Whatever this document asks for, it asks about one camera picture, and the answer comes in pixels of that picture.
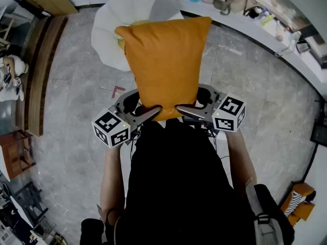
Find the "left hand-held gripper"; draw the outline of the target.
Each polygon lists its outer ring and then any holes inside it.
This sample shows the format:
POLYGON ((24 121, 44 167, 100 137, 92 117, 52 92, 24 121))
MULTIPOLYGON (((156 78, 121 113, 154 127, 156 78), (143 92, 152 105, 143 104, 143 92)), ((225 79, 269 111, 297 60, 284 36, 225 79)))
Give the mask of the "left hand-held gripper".
POLYGON ((140 115, 133 111, 137 108, 139 92, 137 89, 122 94, 116 104, 104 108, 91 123, 94 133, 110 149, 123 143, 129 144, 135 136, 138 125, 155 118, 162 110, 154 106, 140 115))

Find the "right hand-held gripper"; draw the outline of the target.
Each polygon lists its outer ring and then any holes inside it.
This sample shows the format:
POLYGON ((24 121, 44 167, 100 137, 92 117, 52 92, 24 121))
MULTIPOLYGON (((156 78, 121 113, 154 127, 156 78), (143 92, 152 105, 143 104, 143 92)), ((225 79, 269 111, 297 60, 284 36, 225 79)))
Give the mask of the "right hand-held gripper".
POLYGON ((197 102, 202 108, 176 105, 175 109, 216 132, 236 132, 246 115, 246 102, 234 94, 220 95, 214 87, 199 84, 197 102))

